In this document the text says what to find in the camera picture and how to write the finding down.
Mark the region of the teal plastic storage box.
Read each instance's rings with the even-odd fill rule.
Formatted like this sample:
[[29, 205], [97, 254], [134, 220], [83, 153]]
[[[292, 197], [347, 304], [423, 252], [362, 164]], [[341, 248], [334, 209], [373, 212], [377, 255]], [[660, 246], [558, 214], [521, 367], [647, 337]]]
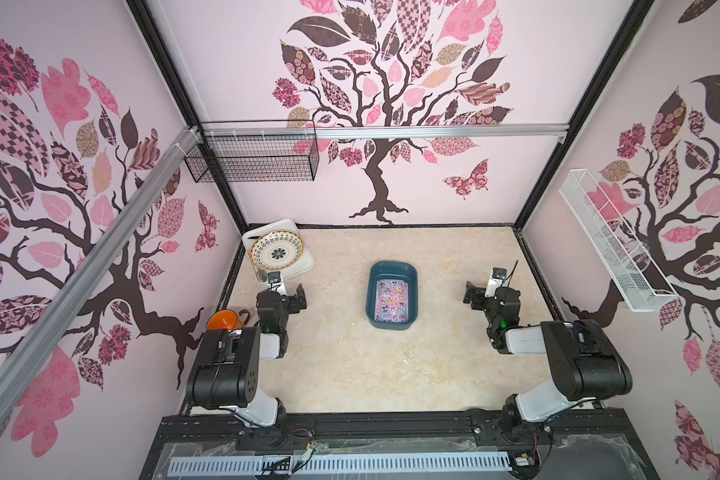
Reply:
[[407, 330], [418, 317], [418, 272], [411, 264], [379, 261], [370, 269], [365, 313], [378, 329]]

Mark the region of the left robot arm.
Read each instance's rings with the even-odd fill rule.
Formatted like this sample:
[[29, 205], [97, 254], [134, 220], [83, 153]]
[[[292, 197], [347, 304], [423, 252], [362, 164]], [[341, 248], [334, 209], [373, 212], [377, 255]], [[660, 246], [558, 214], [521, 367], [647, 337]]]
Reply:
[[285, 356], [289, 317], [306, 308], [301, 285], [293, 295], [265, 290], [257, 295], [256, 325], [206, 331], [186, 386], [188, 414], [232, 414], [252, 428], [279, 423], [285, 415], [284, 406], [258, 387], [260, 362]]

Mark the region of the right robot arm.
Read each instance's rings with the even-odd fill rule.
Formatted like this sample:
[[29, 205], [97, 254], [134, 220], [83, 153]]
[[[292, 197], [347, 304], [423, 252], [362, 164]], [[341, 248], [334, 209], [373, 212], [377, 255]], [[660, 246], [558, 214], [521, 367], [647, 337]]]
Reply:
[[463, 302], [482, 312], [491, 346], [502, 355], [540, 355], [550, 377], [513, 394], [502, 407], [499, 428], [511, 433], [541, 424], [588, 402], [626, 395], [633, 387], [629, 368], [594, 320], [519, 323], [520, 292], [502, 285], [481, 288], [468, 282]]

